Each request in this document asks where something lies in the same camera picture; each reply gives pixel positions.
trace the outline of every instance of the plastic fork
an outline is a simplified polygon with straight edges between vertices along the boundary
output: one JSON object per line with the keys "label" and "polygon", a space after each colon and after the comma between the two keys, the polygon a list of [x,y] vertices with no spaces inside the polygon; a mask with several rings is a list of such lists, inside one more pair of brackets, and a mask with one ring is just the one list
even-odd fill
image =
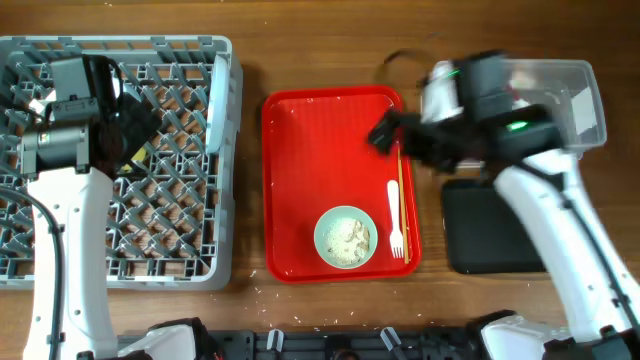
{"label": "plastic fork", "polygon": [[392,230],[389,242],[394,258],[404,258],[404,240],[400,231],[400,188],[398,182],[391,180],[387,183],[387,195],[389,196],[389,210],[391,211]]}

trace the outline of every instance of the gray plastic crate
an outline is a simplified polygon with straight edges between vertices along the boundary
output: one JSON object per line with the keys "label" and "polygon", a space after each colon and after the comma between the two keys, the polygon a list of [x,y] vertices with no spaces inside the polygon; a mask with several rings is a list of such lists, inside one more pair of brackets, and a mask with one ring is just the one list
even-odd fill
{"label": "gray plastic crate", "polygon": [[[144,158],[134,161],[136,169],[114,182],[105,239],[109,287],[224,287],[231,275],[242,107],[242,68],[231,42],[220,36],[0,37],[0,97],[20,106],[46,98],[53,91],[48,62],[78,54],[114,59],[125,91],[149,101],[163,121]],[[220,110],[226,116],[211,123],[207,109],[211,89],[220,88],[214,71],[220,59],[228,71],[226,109]],[[31,121],[0,106],[0,185],[26,191],[18,145]],[[223,136],[207,153],[211,126]],[[30,207],[0,202],[0,288],[33,286],[31,216]]]}

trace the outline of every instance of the wooden surface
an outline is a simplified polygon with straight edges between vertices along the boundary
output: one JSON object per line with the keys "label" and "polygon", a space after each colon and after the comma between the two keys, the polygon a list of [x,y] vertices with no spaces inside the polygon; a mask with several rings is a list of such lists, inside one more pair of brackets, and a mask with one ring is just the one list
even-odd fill
{"label": "wooden surface", "polygon": [[[439,205],[442,179],[423,168],[415,168],[415,182],[424,256],[413,275],[308,286],[276,281],[264,259],[257,109],[276,90],[372,83],[382,59],[405,47],[426,49],[434,60],[492,48],[507,49],[517,58],[585,59],[596,73],[609,140],[580,165],[605,227],[638,276],[640,3],[625,2],[141,0],[109,6],[0,0],[0,34],[220,34],[231,39],[243,65],[232,281],[223,292],[110,291],[117,333],[142,333],[157,322],[192,316],[209,329],[419,328],[463,324],[504,308],[558,323],[563,311],[546,275],[462,276],[451,271]],[[410,109],[418,99],[414,81],[423,72],[402,61],[391,71]],[[29,291],[0,292],[0,357],[20,357],[31,305]]]}

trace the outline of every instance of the wooden chopstick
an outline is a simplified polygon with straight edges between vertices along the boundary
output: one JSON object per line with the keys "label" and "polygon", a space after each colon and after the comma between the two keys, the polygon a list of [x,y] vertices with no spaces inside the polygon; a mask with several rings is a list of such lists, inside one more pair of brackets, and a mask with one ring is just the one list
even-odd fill
{"label": "wooden chopstick", "polygon": [[402,181],[402,159],[398,149],[398,185],[400,187],[400,216],[402,217],[402,239],[404,240],[404,263],[409,263],[409,239],[407,238],[407,210],[404,206],[404,184]]}

